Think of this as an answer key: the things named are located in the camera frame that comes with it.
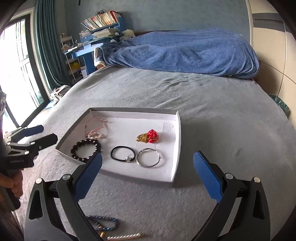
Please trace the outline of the left hand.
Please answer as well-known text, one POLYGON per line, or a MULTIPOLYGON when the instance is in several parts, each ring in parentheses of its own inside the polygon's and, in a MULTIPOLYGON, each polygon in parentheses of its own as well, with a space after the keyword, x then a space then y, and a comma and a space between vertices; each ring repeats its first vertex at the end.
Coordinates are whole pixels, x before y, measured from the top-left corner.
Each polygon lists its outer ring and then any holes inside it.
POLYGON ((23 173, 22 169, 17 170, 13 177, 7 177, 4 174, 0 176, 0 185, 4 188, 11 189, 16 198, 23 195, 23 173))

